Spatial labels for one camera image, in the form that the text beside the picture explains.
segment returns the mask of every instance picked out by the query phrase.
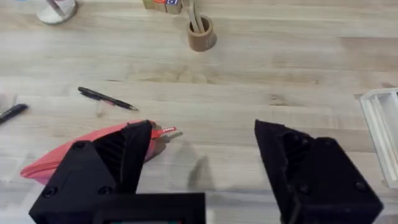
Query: black pen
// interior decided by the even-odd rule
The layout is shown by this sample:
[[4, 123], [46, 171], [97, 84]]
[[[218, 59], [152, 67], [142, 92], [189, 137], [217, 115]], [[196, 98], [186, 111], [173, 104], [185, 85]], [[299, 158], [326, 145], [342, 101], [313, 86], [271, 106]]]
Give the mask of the black pen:
[[120, 106], [120, 107], [125, 108], [127, 110], [136, 110], [136, 111], [138, 110], [133, 105], [125, 103], [125, 102], [123, 102], [121, 100], [114, 99], [114, 98], [112, 98], [110, 96], [105, 96], [104, 94], [97, 93], [97, 92], [95, 92], [93, 90], [89, 90], [89, 89], [83, 88], [83, 87], [79, 87], [78, 90], [80, 91], [80, 93], [83, 96], [87, 96], [87, 97], [89, 97], [89, 98], [91, 98], [93, 100], [103, 100], [103, 101], [106, 101], [108, 103], [111, 103], [112, 105]]
[[8, 121], [9, 119], [19, 115], [20, 113], [24, 112], [28, 108], [25, 104], [18, 104], [7, 110], [6, 112], [0, 114], [0, 124]]

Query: wooden table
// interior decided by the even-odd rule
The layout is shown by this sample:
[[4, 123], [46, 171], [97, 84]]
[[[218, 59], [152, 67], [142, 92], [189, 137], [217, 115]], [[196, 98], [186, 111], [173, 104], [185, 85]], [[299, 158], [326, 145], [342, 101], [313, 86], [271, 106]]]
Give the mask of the wooden table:
[[[42, 186], [21, 167], [131, 119], [183, 133], [145, 165], [139, 192], [205, 191], [208, 223], [279, 223], [255, 119], [336, 138], [384, 202], [377, 223], [398, 222], [398, 192], [382, 183], [357, 101], [398, 85], [396, 1], [201, 0], [218, 35], [205, 53], [188, 47], [186, 14], [140, 0], [84, 1], [60, 26], [39, 22], [35, 4], [0, 2], [2, 109], [30, 105], [0, 126], [1, 223], [30, 223]], [[78, 86], [140, 112], [97, 104]]]

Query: pencil case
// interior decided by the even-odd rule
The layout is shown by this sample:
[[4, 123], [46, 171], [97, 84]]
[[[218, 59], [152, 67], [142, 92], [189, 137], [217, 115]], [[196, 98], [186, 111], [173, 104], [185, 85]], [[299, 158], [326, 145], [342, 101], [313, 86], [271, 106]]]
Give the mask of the pencil case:
[[[101, 138], [105, 135], [109, 135], [117, 131], [120, 131], [121, 129], [125, 128], [127, 125], [140, 123], [141, 121], [142, 120], [134, 120], [134, 121], [129, 121], [127, 123], [115, 125], [112, 127], [100, 129], [92, 133], [86, 134], [84, 136], [81, 136], [72, 141], [69, 141], [55, 148], [54, 150], [48, 152], [46, 155], [44, 155], [43, 157], [41, 157], [31, 165], [28, 165], [25, 168], [23, 168], [21, 170], [20, 175], [28, 179], [34, 179], [40, 182], [41, 184], [47, 184], [52, 174], [55, 172], [58, 165], [60, 164], [60, 162], [62, 161], [63, 157], [68, 152], [68, 150], [71, 148], [73, 143], [75, 143], [76, 141], [95, 141], [96, 139]], [[155, 157], [161, 151], [164, 150], [164, 148], [159, 150], [159, 148], [157, 147], [158, 138], [160, 138], [165, 133], [177, 130], [177, 128], [175, 127], [160, 129], [155, 122], [153, 121], [150, 122], [152, 123], [153, 129], [145, 161], [152, 159], [153, 157]]]

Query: pencil holder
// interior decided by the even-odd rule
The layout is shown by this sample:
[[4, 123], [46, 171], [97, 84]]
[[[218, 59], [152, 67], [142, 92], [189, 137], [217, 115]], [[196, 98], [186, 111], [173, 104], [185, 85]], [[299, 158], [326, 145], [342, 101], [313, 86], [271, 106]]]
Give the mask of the pencil holder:
[[204, 33], [195, 33], [191, 22], [188, 23], [188, 42], [192, 50], [204, 52], [212, 48], [217, 42], [217, 36], [214, 33], [213, 22], [207, 16], [201, 16], [201, 21], [205, 28]]

